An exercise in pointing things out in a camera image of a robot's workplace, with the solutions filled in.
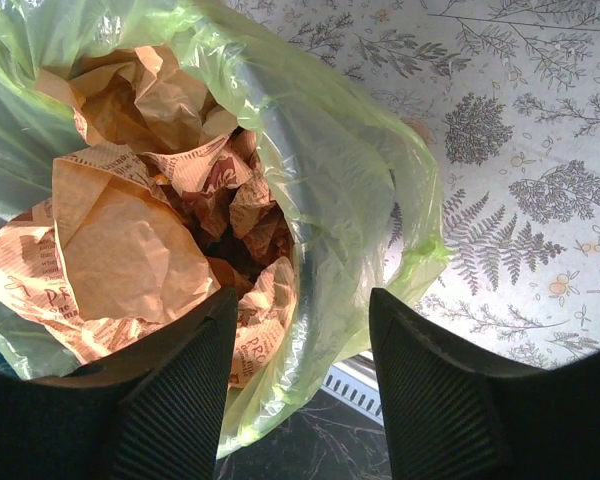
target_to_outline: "dark marble floor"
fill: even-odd
[[[250,447],[216,465],[217,480],[390,480],[384,429],[319,391]]]

